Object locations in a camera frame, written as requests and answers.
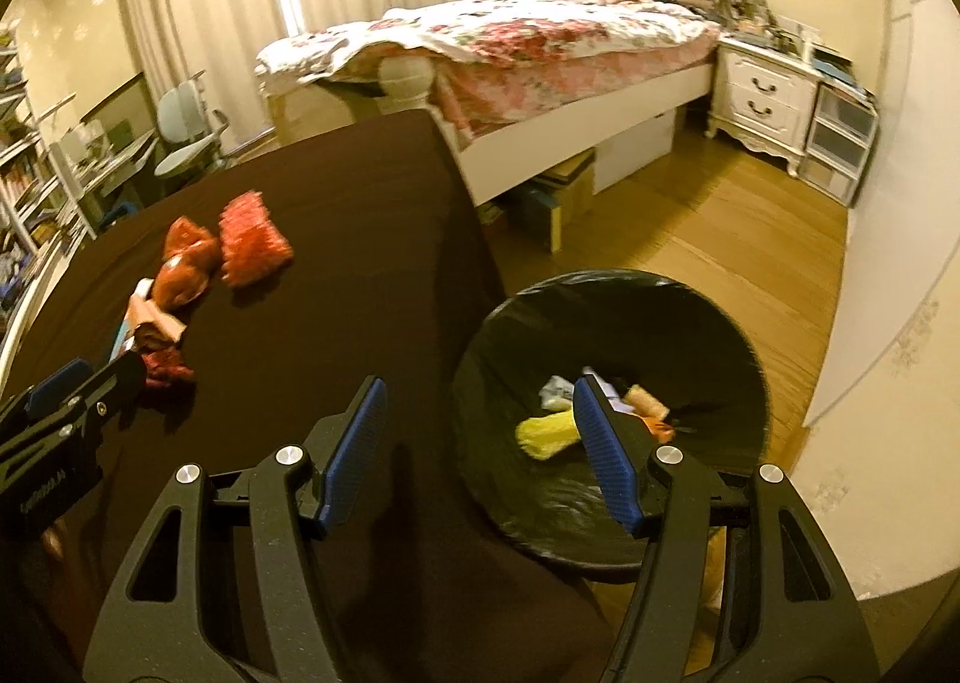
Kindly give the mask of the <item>red plastic bag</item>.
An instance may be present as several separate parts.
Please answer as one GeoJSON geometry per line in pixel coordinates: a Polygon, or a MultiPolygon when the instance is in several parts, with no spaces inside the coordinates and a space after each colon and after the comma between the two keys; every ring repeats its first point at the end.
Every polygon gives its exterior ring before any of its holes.
{"type": "Polygon", "coordinates": [[[220,241],[185,215],[176,218],[164,238],[151,299],[166,312],[187,306],[205,293],[220,262],[220,241]]]}

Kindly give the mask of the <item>dark brown tablecloth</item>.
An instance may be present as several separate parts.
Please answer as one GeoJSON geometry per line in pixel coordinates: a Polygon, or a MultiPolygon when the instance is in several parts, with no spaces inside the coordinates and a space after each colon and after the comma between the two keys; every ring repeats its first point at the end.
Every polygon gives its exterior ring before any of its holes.
{"type": "Polygon", "coordinates": [[[106,426],[103,481],[65,516],[62,554],[34,550],[3,573],[3,678],[78,678],[122,558],[181,465],[251,467],[342,412],[374,374],[387,417],[370,473],[347,525],[311,548],[348,678],[597,680],[613,633],[596,600],[501,540],[455,473],[452,376],[505,291],[425,112],[285,146],[117,224],[55,286],[8,390],[73,360],[104,364],[169,225],[213,226],[249,190],[295,257],[241,290],[213,283],[185,312],[194,380],[106,426]]]}

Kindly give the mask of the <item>bookshelf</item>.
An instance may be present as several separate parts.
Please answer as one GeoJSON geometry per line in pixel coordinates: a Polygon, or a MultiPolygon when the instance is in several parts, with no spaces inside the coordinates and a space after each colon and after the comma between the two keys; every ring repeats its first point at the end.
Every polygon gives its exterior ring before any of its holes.
{"type": "Polygon", "coordinates": [[[53,166],[49,135],[71,93],[37,111],[29,93],[18,26],[2,26],[2,371],[93,228],[64,174],[53,166]]]}

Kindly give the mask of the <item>white tissue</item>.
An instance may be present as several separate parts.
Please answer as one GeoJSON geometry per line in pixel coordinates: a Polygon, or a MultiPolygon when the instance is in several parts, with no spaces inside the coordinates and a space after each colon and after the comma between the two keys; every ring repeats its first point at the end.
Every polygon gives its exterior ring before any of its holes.
{"type": "Polygon", "coordinates": [[[560,413],[573,407],[574,384],[562,376],[551,376],[539,390],[540,407],[548,413],[560,413]]]}

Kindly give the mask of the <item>plastic drawer unit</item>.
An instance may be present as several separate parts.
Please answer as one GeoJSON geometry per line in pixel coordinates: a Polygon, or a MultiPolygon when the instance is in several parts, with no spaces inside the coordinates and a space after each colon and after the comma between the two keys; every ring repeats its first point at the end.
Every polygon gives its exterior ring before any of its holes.
{"type": "Polygon", "coordinates": [[[869,91],[825,80],[818,85],[797,177],[843,206],[851,206],[874,153],[880,127],[869,91]]]}

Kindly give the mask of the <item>white nightstand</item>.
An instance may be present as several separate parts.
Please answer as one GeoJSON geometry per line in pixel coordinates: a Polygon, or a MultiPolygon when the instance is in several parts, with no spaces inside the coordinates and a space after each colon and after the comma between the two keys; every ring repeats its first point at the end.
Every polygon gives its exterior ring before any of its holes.
{"type": "Polygon", "coordinates": [[[723,34],[704,137],[714,139],[722,132],[747,150],[781,158],[795,178],[819,83],[818,73],[799,57],[723,34]]]}

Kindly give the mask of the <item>grey office chair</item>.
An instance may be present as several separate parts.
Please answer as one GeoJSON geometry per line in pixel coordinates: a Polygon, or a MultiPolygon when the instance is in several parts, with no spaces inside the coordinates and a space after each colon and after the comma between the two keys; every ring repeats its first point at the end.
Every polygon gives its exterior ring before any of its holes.
{"type": "Polygon", "coordinates": [[[156,178],[182,178],[220,161],[221,137],[228,128],[228,116],[206,104],[202,72],[168,89],[156,106],[156,130],[169,150],[155,166],[156,178]]]}

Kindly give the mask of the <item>desk with clutter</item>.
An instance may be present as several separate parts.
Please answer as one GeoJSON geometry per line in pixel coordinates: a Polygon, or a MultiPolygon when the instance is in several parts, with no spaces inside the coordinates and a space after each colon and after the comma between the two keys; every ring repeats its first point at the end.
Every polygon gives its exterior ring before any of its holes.
{"type": "Polygon", "coordinates": [[[59,142],[53,142],[50,161],[68,201],[80,210],[91,228],[98,229],[110,210],[107,201],[121,194],[149,162],[156,148],[155,130],[148,130],[117,148],[103,124],[94,121],[70,130],[59,142]]]}

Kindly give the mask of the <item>white bed frame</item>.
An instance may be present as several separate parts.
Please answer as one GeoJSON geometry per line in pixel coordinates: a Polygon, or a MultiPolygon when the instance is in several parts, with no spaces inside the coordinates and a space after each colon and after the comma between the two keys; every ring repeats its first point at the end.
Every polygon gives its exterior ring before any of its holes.
{"type": "Polygon", "coordinates": [[[709,59],[680,72],[506,125],[467,146],[460,145],[454,125],[428,101],[434,68],[425,56],[387,59],[379,67],[376,83],[317,80],[276,95],[260,91],[283,143],[371,114],[426,109],[451,144],[473,200],[486,202],[574,153],[589,150],[633,125],[706,95],[711,82],[709,59]]]}

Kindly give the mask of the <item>red foam fruit net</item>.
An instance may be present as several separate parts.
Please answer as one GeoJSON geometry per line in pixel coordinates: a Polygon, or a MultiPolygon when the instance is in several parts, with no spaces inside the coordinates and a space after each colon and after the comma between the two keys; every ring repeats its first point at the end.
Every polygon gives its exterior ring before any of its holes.
{"type": "Polygon", "coordinates": [[[293,260],[288,239],[270,220],[258,190],[247,190],[220,215],[221,275],[231,288],[242,288],[270,277],[293,260]]]}

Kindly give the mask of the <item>tan spray can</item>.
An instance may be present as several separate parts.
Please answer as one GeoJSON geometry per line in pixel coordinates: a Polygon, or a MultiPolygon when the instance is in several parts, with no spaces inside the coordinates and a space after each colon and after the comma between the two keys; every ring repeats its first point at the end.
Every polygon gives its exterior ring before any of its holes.
{"type": "Polygon", "coordinates": [[[647,392],[641,385],[631,385],[626,390],[623,400],[635,410],[640,417],[665,421],[669,418],[670,410],[665,403],[656,399],[651,392],[647,392]]]}

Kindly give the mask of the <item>dark red wrapper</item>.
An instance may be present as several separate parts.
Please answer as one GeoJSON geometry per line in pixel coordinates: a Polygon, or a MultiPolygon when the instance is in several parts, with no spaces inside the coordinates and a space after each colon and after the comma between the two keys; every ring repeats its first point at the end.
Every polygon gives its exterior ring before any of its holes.
{"type": "Polygon", "coordinates": [[[148,387],[167,389],[179,382],[195,381],[195,373],[185,364],[179,343],[154,323],[140,323],[133,330],[133,351],[145,365],[148,387]]]}

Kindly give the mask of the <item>white storage box under bed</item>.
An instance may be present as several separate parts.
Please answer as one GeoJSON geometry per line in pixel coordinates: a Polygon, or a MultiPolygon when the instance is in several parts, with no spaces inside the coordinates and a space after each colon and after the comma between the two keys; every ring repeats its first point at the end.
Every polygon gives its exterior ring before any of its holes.
{"type": "Polygon", "coordinates": [[[596,146],[594,192],[604,192],[662,156],[674,145],[677,111],[661,112],[596,146]]]}

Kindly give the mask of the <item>floral quilt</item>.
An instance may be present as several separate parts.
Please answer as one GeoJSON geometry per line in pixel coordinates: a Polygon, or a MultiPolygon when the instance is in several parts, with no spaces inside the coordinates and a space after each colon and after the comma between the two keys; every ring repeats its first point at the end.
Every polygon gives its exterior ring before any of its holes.
{"type": "Polygon", "coordinates": [[[718,23],[659,0],[451,0],[278,39],[254,73],[276,95],[317,80],[376,83],[387,59],[428,57],[428,101],[467,146],[708,61],[719,36],[718,23]]]}

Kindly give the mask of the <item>yellow foam fruit net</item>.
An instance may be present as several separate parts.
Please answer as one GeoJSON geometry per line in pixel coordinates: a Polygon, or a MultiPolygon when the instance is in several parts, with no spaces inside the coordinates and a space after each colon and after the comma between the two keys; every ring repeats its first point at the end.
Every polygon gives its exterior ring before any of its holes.
{"type": "Polygon", "coordinates": [[[535,460],[558,456],[581,440],[571,408],[524,420],[514,429],[514,437],[521,451],[535,460]]]}

